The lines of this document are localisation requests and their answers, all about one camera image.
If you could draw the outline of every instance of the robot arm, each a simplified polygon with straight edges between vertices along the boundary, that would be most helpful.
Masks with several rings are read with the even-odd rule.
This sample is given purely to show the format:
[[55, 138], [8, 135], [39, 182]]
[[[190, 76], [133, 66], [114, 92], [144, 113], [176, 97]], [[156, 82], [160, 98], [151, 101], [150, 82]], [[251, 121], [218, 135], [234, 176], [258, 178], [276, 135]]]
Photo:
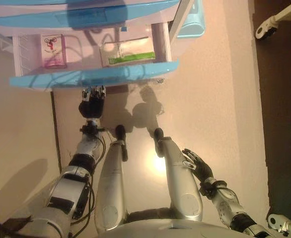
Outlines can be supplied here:
[[263, 226], [254, 222], [239, 204], [235, 192], [227, 188], [225, 181], [216, 180], [211, 168], [197, 154], [188, 149], [182, 152], [187, 156], [183, 165], [190, 168], [200, 180], [200, 193], [212, 201], [224, 225], [256, 238], [273, 237]]
[[34, 214], [31, 222], [20, 231], [22, 234], [67, 238], [72, 219], [77, 220], [83, 215], [90, 193], [94, 200], [90, 181], [99, 162], [99, 145], [102, 143], [99, 132], [103, 131], [97, 128], [95, 119], [101, 117], [104, 97], [103, 86], [83, 90], [79, 111], [87, 119], [87, 124], [80, 130], [82, 140], [52, 188], [47, 206]]

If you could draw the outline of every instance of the robot wrist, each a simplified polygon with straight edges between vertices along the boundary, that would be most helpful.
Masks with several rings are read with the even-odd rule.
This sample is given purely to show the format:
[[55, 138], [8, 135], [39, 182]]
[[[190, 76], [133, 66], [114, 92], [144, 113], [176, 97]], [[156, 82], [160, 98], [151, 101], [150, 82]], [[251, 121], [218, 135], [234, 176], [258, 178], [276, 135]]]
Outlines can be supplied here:
[[223, 180], [216, 180], [215, 178], [208, 178], [204, 182], [200, 183], [200, 193], [202, 196], [206, 196], [209, 200], [212, 200], [217, 192], [217, 187], [220, 185], [227, 186], [227, 183]]

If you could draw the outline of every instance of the green label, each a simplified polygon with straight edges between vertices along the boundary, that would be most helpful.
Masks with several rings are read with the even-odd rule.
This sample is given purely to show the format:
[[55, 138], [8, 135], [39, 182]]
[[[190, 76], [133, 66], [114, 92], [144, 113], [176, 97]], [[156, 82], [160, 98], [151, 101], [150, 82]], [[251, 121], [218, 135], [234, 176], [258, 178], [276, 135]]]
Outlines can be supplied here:
[[117, 63], [124, 63], [134, 60], [145, 60], [145, 59], [155, 59], [154, 52], [147, 52], [147, 53], [140, 53], [136, 55], [124, 56], [119, 58], [110, 58], [109, 64], [117, 64]]

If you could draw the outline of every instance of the floor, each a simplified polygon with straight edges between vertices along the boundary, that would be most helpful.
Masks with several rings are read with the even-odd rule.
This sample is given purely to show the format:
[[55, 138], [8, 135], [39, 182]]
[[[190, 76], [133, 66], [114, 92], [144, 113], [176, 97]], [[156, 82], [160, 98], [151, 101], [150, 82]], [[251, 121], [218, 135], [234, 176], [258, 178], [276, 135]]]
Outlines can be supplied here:
[[51, 96], [10, 87], [11, 76], [0, 49], [0, 222], [59, 175]]
[[[290, 3], [255, 0], [254, 25]], [[291, 219], [291, 22], [280, 23], [256, 49], [271, 212]]]
[[[256, 47], [249, 1], [203, 1], [206, 27], [179, 58], [180, 65], [163, 83], [108, 88], [101, 125], [127, 130], [129, 160], [123, 164], [128, 211], [170, 204], [164, 161], [156, 156], [151, 132], [166, 136], [199, 154], [239, 196], [246, 211], [266, 225], [268, 174], [259, 91]], [[84, 119], [78, 112], [79, 89], [57, 90], [56, 116], [65, 166], [80, 141]], [[104, 135], [107, 143], [110, 137]], [[97, 190], [101, 166], [94, 175]], [[221, 225], [203, 198], [203, 221]], [[83, 224], [73, 227], [73, 232]], [[81, 237], [93, 237], [93, 221]]]

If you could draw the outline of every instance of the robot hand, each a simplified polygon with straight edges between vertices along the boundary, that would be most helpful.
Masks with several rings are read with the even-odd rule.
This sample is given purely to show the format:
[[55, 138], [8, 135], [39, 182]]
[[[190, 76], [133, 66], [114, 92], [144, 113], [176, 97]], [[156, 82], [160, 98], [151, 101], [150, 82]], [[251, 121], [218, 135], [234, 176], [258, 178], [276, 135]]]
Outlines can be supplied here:
[[79, 112], [86, 119], [100, 118], [102, 115], [106, 89], [104, 86], [85, 88], [82, 92], [82, 102]]
[[200, 156], [189, 149], [184, 149], [182, 152], [186, 155], [184, 156], [186, 160], [183, 161], [183, 165], [192, 169], [193, 174], [200, 182], [204, 182], [208, 178], [213, 178], [212, 169], [200, 158]]

